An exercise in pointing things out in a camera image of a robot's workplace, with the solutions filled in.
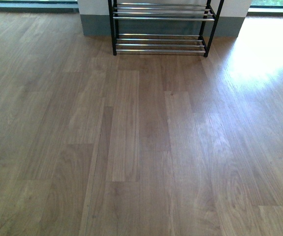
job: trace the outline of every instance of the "chrome bar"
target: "chrome bar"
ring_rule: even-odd
[[[146,6],[196,6],[206,7],[206,4],[168,4],[168,3],[129,3],[129,2],[118,2],[117,5],[146,5]]]
[[[162,41],[162,42],[202,42],[199,39],[161,39],[161,38],[118,38],[118,41]]]
[[[152,16],[213,16],[213,14],[209,14],[209,13],[201,13],[201,14],[197,14],[197,13],[163,13],[163,12],[114,12],[114,15],[152,15]]]
[[[114,7],[115,10],[156,10],[156,11],[210,11],[210,9],[188,9],[188,8],[153,8],[153,7]]]
[[[198,18],[164,18],[164,17],[121,17],[114,16],[115,20],[160,20],[160,21],[215,21],[215,19]]]
[[[186,34],[147,34],[147,33],[120,33],[120,36],[163,36],[163,37],[199,37],[199,35],[186,35]]]
[[[141,43],[117,43],[116,46],[131,46],[131,47],[183,47],[183,48],[203,48],[204,45],[189,45],[189,44],[141,44]]]
[[[162,52],[162,53],[205,53],[198,50],[164,50],[164,49],[117,49],[118,52]]]

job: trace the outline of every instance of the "metal shoe rack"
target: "metal shoe rack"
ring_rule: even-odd
[[[108,0],[113,54],[187,54],[208,56],[224,0],[220,0],[217,13],[206,4],[129,3]],[[187,21],[200,22],[198,35],[190,34],[138,34],[121,32],[119,21]],[[212,22],[209,41],[203,33],[206,22]]]

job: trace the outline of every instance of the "white wall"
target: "white wall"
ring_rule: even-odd
[[[118,0],[121,2],[169,2],[197,3],[199,0]],[[217,10],[220,0],[213,0],[212,7]],[[252,0],[225,0],[221,16],[245,17]],[[78,0],[79,11],[82,15],[108,15],[107,0]]]

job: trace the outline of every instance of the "laminate floor plank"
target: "laminate floor plank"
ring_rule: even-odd
[[[139,71],[119,71],[107,181],[139,180]]]
[[[81,74],[63,73],[20,171],[20,179],[51,178]]]
[[[160,58],[164,91],[187,91],[180,57],[182,56],[162,56]]]
[[[165,92],[181,235],[220,236],[209,164],[187,92]]]
[[[244,179],[252,176],[231,150],[219,114],[210,113],[198,125],[203,153],[210,164],[215,205],[225,236],[260,235],[257,215]]]
[[[63,142],[68,144],[93,144],[98,132],[99,111],[102,105],[106,73],[92,71],[83,75],[80,89],[70,112],[69,124]]]
[[[19,180],[0,220],[2,235],[39,235],[51,179]]]
[[[63,145],[58,156],[40,235],[78,235],[93,145]]]
[[[180,236],[171,154],[142,151],[140,162],[140,235]]]
[[[283,235],[283,206],[260,206],[259,212],[259,222],[265,235]]]
[[[35,138],[51,94],[32,93],[20,115],[0,138],[0,217],[10,198],[23,160]]]
[[[140,150],[169,151],[160,60],[140,60]]]
[[[98,235],[140,235],[139,212],[139,183],[106,182]]]
[[[0,12],[0,235],[283,236],[277,31],[115,57],[78,13]]]
[[[104,193],[106,185],[106,171],[112,129],[113,108],[105,107],[101,133],[98,143],[98,152],[95,166],[95,175],[90,200],[85,233],[86,236],[99,235],[101,231]]]

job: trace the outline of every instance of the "wooden floor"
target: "wooden floor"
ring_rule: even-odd
[[[0,236],[283,236],[281,31],[114,57],[78,14],[0,13]]]

